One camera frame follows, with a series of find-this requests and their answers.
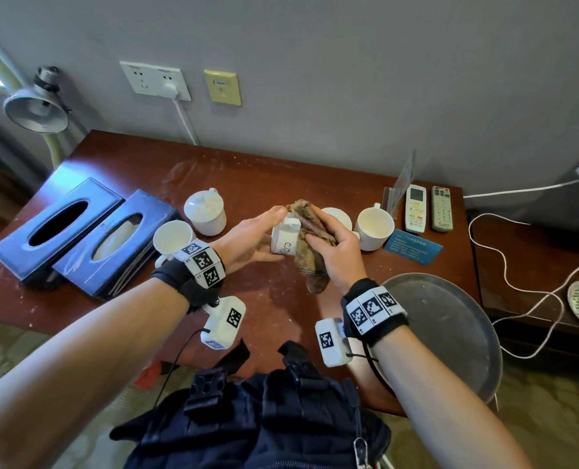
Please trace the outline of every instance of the table surface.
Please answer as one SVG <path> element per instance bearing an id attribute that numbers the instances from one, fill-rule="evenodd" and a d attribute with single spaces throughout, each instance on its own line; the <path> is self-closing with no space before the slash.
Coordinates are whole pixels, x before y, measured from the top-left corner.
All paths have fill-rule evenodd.
<path id="1" fill-rule="evenodd" d="M 579 266 L 579 234 L 537 226 L 514 224 L 484 216 L 472 225 L 474 240 L 501 250 L 508 263 L 507 278 L 523 290 L 552 291 Z M 543 297 L 516 291 L 504 282 L 504 262 L 498 252 L 474 245 L 482 306 L 495 316 L 522 315 Z M 579 280 L 579 272 L 570 283 Z M 558 331 L 579 334 L 579 320 L 567 304 L 567 288 L 558 294 L 565 302 L 565 314 Z M 559 316 L 559 302 L 547 298 L 531 316 L 518 321 L 549 327 Z"/>
<path id="2" fill-rule="evenodd" d="M 88 177 L 122 197 L 129 197 L 138 188 L 143 189 L 179 211 L 192 193 L 217 188 L 224 199 L 225 232 L 240 220 L 297 199 L 308 199 L 319 207 L 338 207 L 356 220 L 362 209 L 380 202 L 385 186 L 395 182 L 395 178 L 379 174 L 93 131 L 4 229 L 0 239 Z M 418 184 L 426 188 L 432 186 Z M 450 186 L 450 192 L 454 231 L 442 234 L 427 227 L 422 234 L 444 246 L 437 258 L 424 266 L 382 248 L 363 253 L 370 277 L 382 283 L 401 273 L 431 273 L 450 280 L 479 302 L 462 190 Z M 399 217 L 402 210 L 403 207 L 399 207 Z M 402 223 L 400 218 L 396 220 L 397 227 Z M 147 279 L 152 266 L 144 268 L 129 287 Z M 324 374 L 336 379 L 352 377 L 366 407 L 404 414 L 398 401 L 387 393 L 364 359 L 355 358 L 347 366 L 325 367 L 314 327 L 322 318 L 341 316 L 341 296 L 332 285 L 318 296 L 309 294 L 293 257 L 286 257 L 280 263 L 254 263 L 241 269 L 225 281 L 222 294 L 238 296 L 247 307 L 238 337 L 246 342 L 251 357 L 239 370 L 239 377 L 282 367 L 277 349 L 292 339 L 308 349 L 313 362 Z M 99 305 L 100 302 L 70 283 L 48 292 L 25 288 L 0 264 L 0 323 L 55 334 Z M 193 330 L 202 327 L 206 318 L 205 313 L 185 316 L 158 358 L 174 360 L 185 339 Z M 356 344 L 358 341 L 352 344 L 353 351 L 363 353 Z M 179 363 L 209 368 L 222 355 L 194 339 Z"/>

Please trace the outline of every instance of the air conditioner remote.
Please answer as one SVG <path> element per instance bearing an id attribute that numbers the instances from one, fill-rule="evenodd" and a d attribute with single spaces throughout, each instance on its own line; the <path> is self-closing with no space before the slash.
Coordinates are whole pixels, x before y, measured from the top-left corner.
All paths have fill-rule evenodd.
<path id="1" fill-rule="evenodd" d="M 431 195 L 433 198 L 433 230 L 450 232 L 454 228 L 450 206 L 450 189 L 433 186 Z"/>
<path id="2" fill-rule="evenodd" d="M 411 184 L 407 189 L 404 209 L 404 228 L 409 232 L 421 234 L 426 230 L 426 188 Z"/>

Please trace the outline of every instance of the light switch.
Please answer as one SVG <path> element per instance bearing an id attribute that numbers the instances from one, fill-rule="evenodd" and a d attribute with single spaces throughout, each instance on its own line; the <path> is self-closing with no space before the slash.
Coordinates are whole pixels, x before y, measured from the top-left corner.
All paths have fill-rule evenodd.
<path id="1" fill-rule="evenodd" d="M 205 69 L 205 80 L 212 102 L 231 105 L 242 104 L 237 74 Z"/>

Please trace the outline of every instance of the blue card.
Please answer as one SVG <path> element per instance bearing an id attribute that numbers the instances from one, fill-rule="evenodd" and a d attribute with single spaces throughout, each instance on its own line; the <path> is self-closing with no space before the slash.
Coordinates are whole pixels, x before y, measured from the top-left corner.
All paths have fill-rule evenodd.
<path id="1" fill-rule="evenodd" d="M 430 242 L 413 234 L 394 230 L 394 233 L 388 238 L 385 244 L 385 250 L 397 255 L 409 258 L 410 260 L 430 265 L 431 261 L 439 255 L 443 245 Z"/>

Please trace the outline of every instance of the metal tray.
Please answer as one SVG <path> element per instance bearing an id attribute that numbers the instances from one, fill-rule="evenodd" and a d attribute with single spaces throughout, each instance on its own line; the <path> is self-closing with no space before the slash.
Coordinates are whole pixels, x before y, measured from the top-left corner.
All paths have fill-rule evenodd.
<path id="1" fill-rule="evenodd" d="M 502 352 L 482 308 L 457 285 L 426 273 L 405 273 L 382 285 L 407 311 L 415 335 L 488 403 L 500 385 Z"/>

